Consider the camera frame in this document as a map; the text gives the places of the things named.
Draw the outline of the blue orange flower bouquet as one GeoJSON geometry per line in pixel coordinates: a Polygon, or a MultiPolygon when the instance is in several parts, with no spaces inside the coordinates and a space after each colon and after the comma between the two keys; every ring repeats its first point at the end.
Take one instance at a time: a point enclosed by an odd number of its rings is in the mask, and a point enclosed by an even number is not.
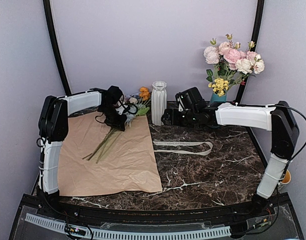
{"type": "Polygon", "coordinates": [[[111,129],[105,136],[104,140],[98,145],[92,154],[87,155],[84,159],[87,161],[96,160],[96,163],[104,160],[116,145],[123,130],[126,130],[127,127],[130,128],[132,121],[136,117],[145,116],[148,113],[150,110],[150,107],[148,106],[150,98],[151,93],[147,87],[141,87],[139,93],[133,94],[127,99],[122,97],[119,104],[122,107],[122,116],[126,117],[123,125],[124,127],[121,127],[116,123],[109,124],[111,129]]]}

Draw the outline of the peach wrapping paper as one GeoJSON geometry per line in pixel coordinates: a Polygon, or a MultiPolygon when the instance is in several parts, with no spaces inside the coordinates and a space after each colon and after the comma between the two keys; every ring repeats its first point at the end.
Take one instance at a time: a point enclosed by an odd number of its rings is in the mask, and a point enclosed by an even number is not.
{"type": "Polygon", "coordinates": [[[96,163],[92,154],[110,131],[96,112],[70,117],[60,150],[58,187],[62,197],[88,197],[122,191],[162,190],[146,116],[136,117],[109,155],[96,163]]]}

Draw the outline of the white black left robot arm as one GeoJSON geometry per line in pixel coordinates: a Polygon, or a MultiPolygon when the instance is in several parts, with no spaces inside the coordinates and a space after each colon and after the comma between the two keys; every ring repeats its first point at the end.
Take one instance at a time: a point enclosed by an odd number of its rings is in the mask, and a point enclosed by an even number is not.
{"type": "Polygon", "coordinates": [[[76,112],[97,107],[105,116],[104,124],[124,131],[127,116],[119,113],[122,90],[111,86],[104,90],[93,88],[69,96],[46,97],[38,121],[40,147],[39,189],[42,195],[59,195],[58,163],[62,143],[68,135],[68,117],[76,112]]]}

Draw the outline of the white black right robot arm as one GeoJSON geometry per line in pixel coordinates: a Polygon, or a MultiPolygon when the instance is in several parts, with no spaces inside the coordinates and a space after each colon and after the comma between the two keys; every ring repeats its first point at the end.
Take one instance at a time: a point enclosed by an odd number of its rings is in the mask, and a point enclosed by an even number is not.
{"type": "Polygon", "coordinates": [[[269,198],[286,176],[300,130],[286,101],[274,105],[246,105],[234,102],[206,102],[196,87],[176,94],[177,109],[167,108],[161,116],[165,125],[180,127],[243,126],[272,134],[271,156],[262,180],[248,205],[258,217],[267,209],[269,198]]]}

